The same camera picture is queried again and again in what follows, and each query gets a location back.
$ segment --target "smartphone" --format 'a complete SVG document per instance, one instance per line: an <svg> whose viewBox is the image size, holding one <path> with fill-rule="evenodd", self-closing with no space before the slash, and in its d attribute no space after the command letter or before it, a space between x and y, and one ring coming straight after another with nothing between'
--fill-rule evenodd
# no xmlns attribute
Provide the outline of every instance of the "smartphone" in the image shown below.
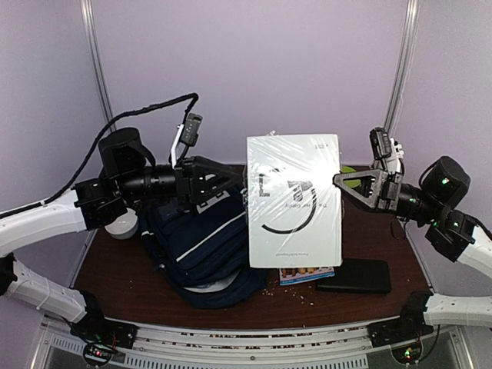
<svg viewBox="0 0 492 369"><path fill-rule="evenodd" d="M353 294L389 294L390 268L386 261L344 259L335 267L335 276L316 282L318 291L350 292Z"/></svg>

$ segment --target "brown tabletop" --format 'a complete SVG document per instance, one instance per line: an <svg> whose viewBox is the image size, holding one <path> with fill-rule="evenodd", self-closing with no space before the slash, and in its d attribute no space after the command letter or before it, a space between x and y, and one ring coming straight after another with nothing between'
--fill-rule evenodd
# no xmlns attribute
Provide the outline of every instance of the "brown tabletop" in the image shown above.
<svg viewBox="0 0 492 369"><path fill-rule="evenodd" d="M228 309L204 311L183 301L156 272L139 238L117 241L100 230L76 288L94 293L108 317L175 327L268 329L314 327L398 315L412 291L428 290L408 241L391 237L390 215L368 214L345 202L344 258L385 260L393 291L387 295L327 293L314 282L281 287L272 270L268 288ZM402 234L399 224L396 232Z"/></svg>

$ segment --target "green object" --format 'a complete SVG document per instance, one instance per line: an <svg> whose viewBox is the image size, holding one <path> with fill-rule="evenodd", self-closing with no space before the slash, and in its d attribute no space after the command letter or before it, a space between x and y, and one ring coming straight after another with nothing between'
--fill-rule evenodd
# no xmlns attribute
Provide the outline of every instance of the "green object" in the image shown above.
<svg viewBox="0 0 492 369"><path fill-rule="evenodd" d="M356 172L356 170L351 168L351 167L348 167L347 165L342 165L341 172L342 173L354 173L354 172ZM357 188L361 185L361 180L360 179L353 179L350 181L344 181L344 183L350 188Z"/></svg>

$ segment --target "lavender wall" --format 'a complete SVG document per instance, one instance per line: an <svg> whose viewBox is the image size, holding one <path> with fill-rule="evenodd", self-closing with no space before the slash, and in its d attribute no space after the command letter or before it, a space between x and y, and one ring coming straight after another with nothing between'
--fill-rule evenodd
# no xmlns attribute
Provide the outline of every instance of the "lavender wall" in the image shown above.
<svg viewBox="0 0 492 369"><path fill-rule="evenodd" d="M417 44L395 137L404 145L406 180L450 155L471 176L459 209L492 227L492 2L427 0L421 7ZM409 224L408 233L437 292L492 295L492 281L441 257L424 239L425 229ZM475 354L490 367L488 329L470 329Z"/></svg>
<svg viewBox="0 0 492 369"><path fill-rule="evenodd" d="M368 163L369 131L384 123L405 0L106 0L95 25L115 114L197 91L193 154L245 162L246 137L338 133L342 160ZM166 160L184 107L138 125Z"/></svg>
<svg viewBox="0 0 492 369"><path fill-rule="evenodd" d="M0 4L0 211L57 191L103 125L78 0ZM98 159L83 177L97 175ZM87 234L16 256L67 285ZM0 298L0 367L25 368L42 315Z"/></svg>

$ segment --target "white book cover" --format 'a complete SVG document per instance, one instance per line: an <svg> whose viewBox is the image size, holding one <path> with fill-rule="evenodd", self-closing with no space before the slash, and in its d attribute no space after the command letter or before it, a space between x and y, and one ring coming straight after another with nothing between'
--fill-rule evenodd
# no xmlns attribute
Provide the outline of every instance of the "white book cover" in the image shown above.
<svg viewBox="0 0 492 369"><path fill-rule="evenodd" d="M336 135L248 138L249 258L253 268L341 265Z"/></svg>

